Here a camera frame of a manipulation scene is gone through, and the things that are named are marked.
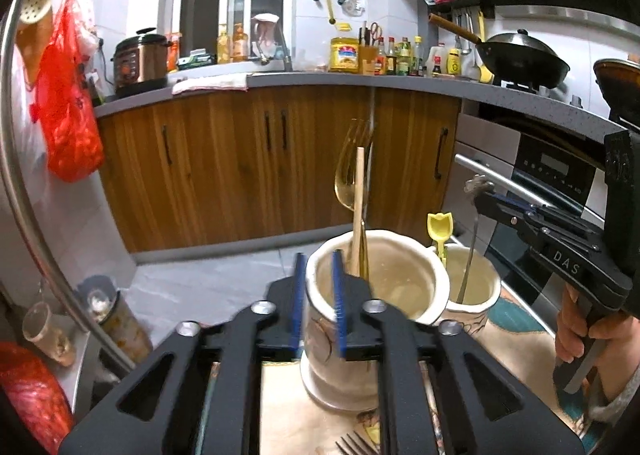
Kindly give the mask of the person right hand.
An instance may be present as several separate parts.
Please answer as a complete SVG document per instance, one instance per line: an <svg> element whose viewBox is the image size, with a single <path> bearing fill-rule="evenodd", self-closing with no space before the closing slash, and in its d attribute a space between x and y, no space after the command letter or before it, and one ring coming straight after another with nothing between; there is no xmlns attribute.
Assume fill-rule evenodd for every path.
<svg viewBox="0 0 640 455"><path fill-rule="evenodd" d="M566 363L584 355L586 338L603 340L604 349L594 366L608 402L619 397L639 367L639 320L624 312L600 319L591 326L580 312L579 293L566 284L556 318L555 353Z"/></svg>

